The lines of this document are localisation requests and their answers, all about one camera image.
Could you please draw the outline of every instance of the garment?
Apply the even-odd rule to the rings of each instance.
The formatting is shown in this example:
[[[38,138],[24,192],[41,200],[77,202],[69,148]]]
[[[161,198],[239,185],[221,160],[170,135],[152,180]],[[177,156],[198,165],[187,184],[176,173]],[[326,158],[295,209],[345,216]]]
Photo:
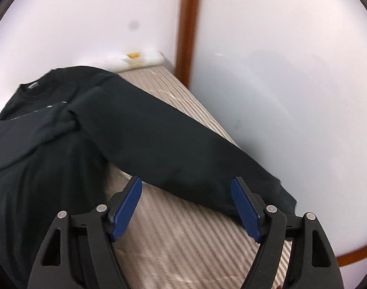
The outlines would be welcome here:
[[[57,212],[104,203],[108,161],[231,217],[229,186],[241,176],[267,204],[294,213],[278,179],[192,118],[116,74],[54,70],[21,85],[0,114],[0,263],[19,288]]]

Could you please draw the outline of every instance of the metal pin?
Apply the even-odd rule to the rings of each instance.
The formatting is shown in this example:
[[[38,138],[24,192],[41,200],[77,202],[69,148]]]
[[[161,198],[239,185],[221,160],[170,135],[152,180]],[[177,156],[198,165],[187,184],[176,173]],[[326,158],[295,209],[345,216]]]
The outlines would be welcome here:
[[[96,207],[96,210],[97,210],[98,212],[104,212],[104,211],[106,211],[106,210],[107,210],[107,205],[105,205],[105,204],[99,204],[99,205]]]
[[[277,212],[277,207],[275,207],[274,205],[268,205],[266,207],[266,210],[269,212],[269,213],[275,213]]]
[[[316,215],[313,213],[307,213],[306,214],[306,218],[309,220],[315,220],[316,219]]]
[[[59,217],[59,218],[64,218],[66,215],[67,215],[67,212],[66,212],[66,211],[60,211],[60,212],[58,213],[58,217]]]

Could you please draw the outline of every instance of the striped fabric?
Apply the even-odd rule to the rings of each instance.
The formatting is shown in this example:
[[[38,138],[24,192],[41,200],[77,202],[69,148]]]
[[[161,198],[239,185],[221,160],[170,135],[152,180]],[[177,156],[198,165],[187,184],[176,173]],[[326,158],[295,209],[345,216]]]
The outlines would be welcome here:
[[[120,75],[234,143],[164,67]],[[110,166],[108,198],[129,179],[130,175]],[[212,289],[240,288],[258,244],[223,214],[144,183],[129,227],[114,248],[133,289]],[[284,280],[289,254],[290,243],[285,242],[273,289]]]

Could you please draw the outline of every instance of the clothing tag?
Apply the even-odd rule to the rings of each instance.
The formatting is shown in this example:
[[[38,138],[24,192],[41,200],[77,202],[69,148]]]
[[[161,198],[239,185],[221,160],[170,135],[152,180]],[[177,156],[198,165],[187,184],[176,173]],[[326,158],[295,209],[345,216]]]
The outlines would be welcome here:
[[[27,89],[32,89],[32,88],[35,88],[37,86],[39,86],[39,82],[36,81],[36,82],[33,82],[32,84],[30,84],[30,86],[28,86]]]

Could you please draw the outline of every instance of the white panel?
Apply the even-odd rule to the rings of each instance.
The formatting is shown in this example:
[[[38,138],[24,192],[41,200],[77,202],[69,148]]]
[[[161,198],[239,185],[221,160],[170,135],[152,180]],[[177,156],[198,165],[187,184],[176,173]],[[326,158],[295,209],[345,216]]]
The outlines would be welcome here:
[[[359,0],[201,0],[191,91],[315,212],[367,244],[367,11]]]
[[[367,274],[367,258],[351,265],[340,267],[345,289],[355,289]]]
[[[85,56],[158,50],[175,64],[180,0],[15,0],[0,22],[0,108]]]

